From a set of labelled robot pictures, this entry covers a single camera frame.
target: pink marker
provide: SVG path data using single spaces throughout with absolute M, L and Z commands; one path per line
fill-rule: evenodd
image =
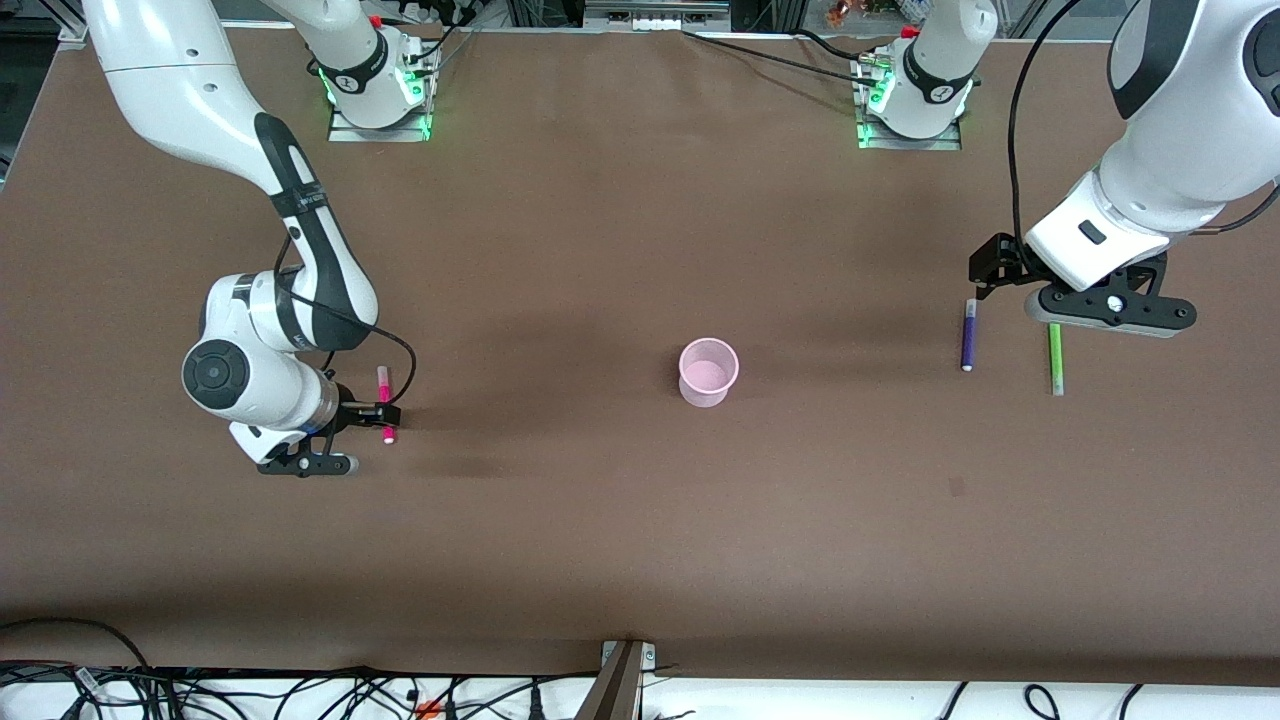
M 392 372 L 387 365 L 378 366 L 378 401 L 392 401 Z M 396 428 L 383 428 L 383 442 L 392 445 L 396 442 Z

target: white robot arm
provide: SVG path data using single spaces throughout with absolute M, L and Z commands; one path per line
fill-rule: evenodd
M 394 124 L 426 97 L 422 41 L 374 27 L 358 0 L 262 0 L 293 23 L 320 64 L 334 104 L 352 124 Z
M 904 137 L 941 135 L 964 111 L 997 26 L 991 0 L 937 0 L 919 36 L 877 51 L 892 58 L 892 77 L 868 110 Z
M 293 133 L 244 87 L 210 1 L 93 0 L 86 14 L 99 61 L 133 129 L 170 155 L 261 188 L 302 258 L 301 266 L 279 274 L 214 283 L 200 342 L 183 364 L 187 393 L 230 420 L 232 436 L 260 469 L 274 461 L 280 470 L 282 457 L 294 460 L 291 446 L 321 430 L 379 424 L 344 411 L 349 393 L 293 355 L 358 346 L 378 322 L 378 297 Z M 379 418 L 384 413 L 398 414 L 374 410 Z M 356 468 L 355 459 L 342 456 L 297 460 L 310 470 L 305 474 Z
M 1169 337 L 1196 313 L 1158 296 L 1164 252 L 1280 176 L 1280 3 L 1140 0 L 1108 79 L 1124 137 L 1027 233 L 1024 258 L 997 236 L 970 279 L 982 297 L 983 265 L 1027 260 L 1023 279 L 1053 281 L 1028 299 L 1033 318 Z

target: table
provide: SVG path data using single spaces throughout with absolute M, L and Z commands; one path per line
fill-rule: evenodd
M 1175 250 L 1192 331 L 1068 329 L 1064 398 L 1021 291 L 957 370 L 1025 45 L 984 59 L 963 151 L 909 154 L 856 147 L 847 85 L 675 33 L 484 33 L 430 142 L 325 143 L 301 40 L 232 40 L 422 357 L 401 442 L 266 478 L 187 400 L 205 292 L 279 222 L 61 53 L 0 193 L 0 616 L 169 665 L 553 673 L 643 635 L 700 675 L 1280 682 L 1276 215 Z M 1105 46 L 1042 58 L 1027 218 L 1123 131 Z M 673 377 L 704 334 L 742 363 L 705 411 Z M 378 338 L 335 368 L 371 396 L 378 364 L 404 369 Z

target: green marker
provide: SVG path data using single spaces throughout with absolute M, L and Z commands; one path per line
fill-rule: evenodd
M 1066 388 L 1062 386 L 1062 325 L 1048 324 L 1048 373 L 1053 383 L 1053 397 L 1062 397 Z

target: plastic cup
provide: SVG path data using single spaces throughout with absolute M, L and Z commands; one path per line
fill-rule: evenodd
M 737 354 L 723 340 L 695 340 L 680 354 L 680 395 L 694 407 L 719 405 L 735 380 Z

